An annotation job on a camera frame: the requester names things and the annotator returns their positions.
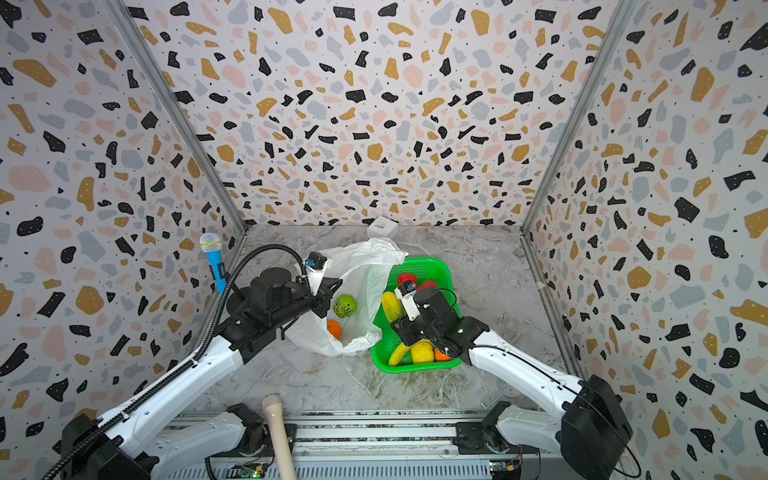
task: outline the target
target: marble tabletop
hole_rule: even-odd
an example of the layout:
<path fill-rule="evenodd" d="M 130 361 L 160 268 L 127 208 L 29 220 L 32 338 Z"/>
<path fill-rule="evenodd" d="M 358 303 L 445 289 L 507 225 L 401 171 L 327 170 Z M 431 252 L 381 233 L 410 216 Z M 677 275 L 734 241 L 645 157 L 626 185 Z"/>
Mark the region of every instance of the marble tabletop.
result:
<path fill-rule="evenodd" d="M 368 240 L 365 227 L 256 226 L 243 255 L 265 243 L 282 243 L 305 256 L 312 250 Z M 462 315 L 487 323 L 510 343 L 564 370 L 528 261 L 514 227 L 400 227 L 394 241 L 410 257 L 436 257 L 450 270 Z M 243 269 L 238 286 L 261 270 L 294 271 L 287 253 L 265 252 Z M 265 396 L 280 396 L 286 410 L 483 409 L 506 384 L 467 365 L 392 375 L 365 351 L 328 357 L 286 339 L 273 342 L 247 365 L 212 386 L 190 409 L 217 411 L 244 402 L 261 410 Z M 531 407 L 522 396 L 513 402 Z"/>

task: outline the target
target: plastic bag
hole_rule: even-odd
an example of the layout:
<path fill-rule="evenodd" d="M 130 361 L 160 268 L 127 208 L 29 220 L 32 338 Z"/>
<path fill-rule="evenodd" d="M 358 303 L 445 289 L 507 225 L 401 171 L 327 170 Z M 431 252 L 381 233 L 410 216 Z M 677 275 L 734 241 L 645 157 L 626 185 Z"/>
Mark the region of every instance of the plastic bag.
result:
<path fill-rule="evenodd" d="M 373 319 L 379 311 L 389 271 L 393 265 L 402 264 L 408 254 L 389 238 L 372 238 L 320 252 L 332 260 L 325 277 L 344 282 L 333 296 L 325 319 L 314 312 L 305 313 L 286 330 L 286 336 L 298 346 L 326 356 L 356 355 L 381 340 L 382 331 L 373 325 Z M 340 319 L 333 312 L 333 305 L 345 294 L 355 299 L 357 308 L 351 316 Z M 326 321 L 331 319 L 341 325 L 340 341 L 328 333 Z"/>

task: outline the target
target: terrazzo patterned wallpaper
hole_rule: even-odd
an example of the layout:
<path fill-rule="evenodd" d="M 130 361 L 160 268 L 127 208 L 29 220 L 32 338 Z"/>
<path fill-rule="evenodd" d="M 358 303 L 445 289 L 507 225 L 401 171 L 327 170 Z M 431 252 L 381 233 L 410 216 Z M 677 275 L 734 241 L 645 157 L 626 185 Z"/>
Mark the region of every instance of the terrazzo patterned wallpaper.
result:
<path fill-rule="evenodd" d="M 638 2 L 536 213 L 642 478 L 768 478 L 766 22 L 765 2 Z"/>
<path fill-rule="evenodd" d="M 513 224 L 616 0 L 130 0 L 248 223 Z"/>
<path fill-rule="evenodd" d="M 0 478 L 183 358 L 233 229 L 97 2 L 0 0 Z"/>

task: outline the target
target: green plastic basket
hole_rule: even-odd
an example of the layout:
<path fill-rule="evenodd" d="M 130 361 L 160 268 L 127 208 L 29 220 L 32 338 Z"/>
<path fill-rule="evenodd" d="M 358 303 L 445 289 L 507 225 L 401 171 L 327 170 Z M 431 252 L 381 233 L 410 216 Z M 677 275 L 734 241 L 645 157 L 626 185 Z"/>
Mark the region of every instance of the green plastic basket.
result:
<path fill-rule="evenodd" d="M 401 273 L 412 273 L 416 275 L 419 279 L 419 285 L 426 280 L 434 280 L 438 287 L 447 288 L 453 291 L 451 272 L 442 260 L 431 257 L 406 258 L 403 265 L 395 265 L 392 267 L 392 270 L 389 271 L 386 292 L 395 291 L 395 287 L 397 287 L 397 277 Z M 445 298 L 449 302 L 452 302 L 450 294 L 446 295 Z M 455 310 L 456 313 L 461 315 L 461 313 L 458 312 L 458 301 L 456 302 Z M 379 312 L 376 314 L 373 324 L 382 330 L 382 339 L 371 348 L 371 359 L 379 370 L 383 372 L 406 373 L 418 372 L 421 370 L 452 369 L 462 362 L 460 359 L 453 359 L 449 362 L 433 362 L 414 365 L 413 360 L 411 359 L 411 353 L 408 352 L 406 353 L 406 356 L 402 358 L 399 365 L 389 366 L 389 357 L 392 356 L 392 352 L 394 352 L 398 345 L 400 345 L 400 338 L 397 336 L 397 333 L 392 330 L 392 327 L 389 326 L 389 321 L 386 319 L 382 307 L 379 307 Z"/>

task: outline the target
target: green fruit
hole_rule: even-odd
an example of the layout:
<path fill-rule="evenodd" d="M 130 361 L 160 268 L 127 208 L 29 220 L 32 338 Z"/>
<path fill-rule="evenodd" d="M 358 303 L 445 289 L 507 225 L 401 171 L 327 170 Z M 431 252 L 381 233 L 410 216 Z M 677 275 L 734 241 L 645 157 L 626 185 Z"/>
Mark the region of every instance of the green fruit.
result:
<path fill-rule="evenodd" d="M 339 318 L 346 318 L 351 316 L 357 308 L 357 302 L 351 295 L 342 295 L 333 304 L 333 312 L 339 316 Z"/>

